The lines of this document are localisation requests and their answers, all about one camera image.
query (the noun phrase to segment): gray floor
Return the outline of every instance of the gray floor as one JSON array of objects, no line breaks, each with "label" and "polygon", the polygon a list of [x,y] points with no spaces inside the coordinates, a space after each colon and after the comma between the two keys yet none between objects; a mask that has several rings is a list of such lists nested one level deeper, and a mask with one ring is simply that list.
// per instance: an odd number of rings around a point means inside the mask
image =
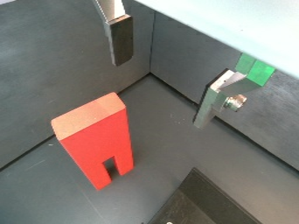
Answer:
[{"label": "gray floor", "polygon": [[299,220],[299,175],[221,122],[192,126],[194,106],[154,77],[121,95],[134,169],[96,191],[51,138],[0,173],[0,223],[146,223],[194,166],[262,223]]}]

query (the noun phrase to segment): white surface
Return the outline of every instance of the white surface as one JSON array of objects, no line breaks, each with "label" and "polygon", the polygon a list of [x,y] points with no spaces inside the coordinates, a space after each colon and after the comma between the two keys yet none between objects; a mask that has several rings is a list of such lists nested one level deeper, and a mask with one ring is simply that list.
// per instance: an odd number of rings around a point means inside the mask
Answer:
[{"label": "white surface", "polygon": [[297,0],[136,1],[299,78]]},{"label": "white surface", "polygon": [[14,0],[0,0],[0,4],[6,4],[6,3],[10,3],[13,2]]}]

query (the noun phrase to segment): dark gray panel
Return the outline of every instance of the dark gray panel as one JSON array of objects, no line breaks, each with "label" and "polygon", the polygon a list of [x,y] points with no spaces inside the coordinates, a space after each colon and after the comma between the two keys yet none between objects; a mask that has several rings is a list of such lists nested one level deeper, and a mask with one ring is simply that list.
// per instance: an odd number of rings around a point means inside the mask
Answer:
[{"label": "dark gray panel", "polygon": [[216,119],[192,126],[194,106],[154,78],[121,95],[134,169],[96,191],[55,139],[0,172],[0,223],[146,223],[196,167],[265,224],[299,220],[299,175]]},{"label": "dark gray panel", "polygon": [[164,203],[149,224],[260,224],[240,204],[196,169]]},{"label": "dark gray panel", "polygon": [[0,6],[0,167],[51,135],[50,119],[149,72],[153,11],[134,18],[134,56],[110,62],[90,0],[22,0]]},{"label": "dark gray panel", "polygon": [[265,86],[245,93],[241,110],[218,118],[299,170],[299,80],[274,72]]},{"label": "dark gray panel", "polygon": [[[205,85],[240,53],[165,16],[156,14],[152,72],[189,99],[200,102]],[[299,170],[299,80],[274,72],[265,87],[246,94],[245,107],[218,118]]]},{"label": "dark gray panel", "polygon": [[233,68],[238,51],[160,13],[154,16],[150,72],[194,102],[224,68]]}]

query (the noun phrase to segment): gray wall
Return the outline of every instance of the gray wall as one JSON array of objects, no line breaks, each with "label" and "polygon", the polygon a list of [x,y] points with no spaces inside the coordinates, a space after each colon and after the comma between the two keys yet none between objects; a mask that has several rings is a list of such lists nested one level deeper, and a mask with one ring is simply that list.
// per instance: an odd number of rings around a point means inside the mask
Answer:
[{"label": "gray wall", "polygon": [[[240,52],[188,26],[156,14],[152,73],[192,101],[200,102],[205,85],[220,72],[234,70]],[[218,116],[270,153],[299,170],[299,80],[274,72],[262,88],[245,94],[237,112]]]},{"label": "gray wall", "polygon": [[134,1],[124,5],[134,56],[120,67],[90,0],[0,5],[0,167],[53,134],[53,117],[148,74],[154,14]]}]

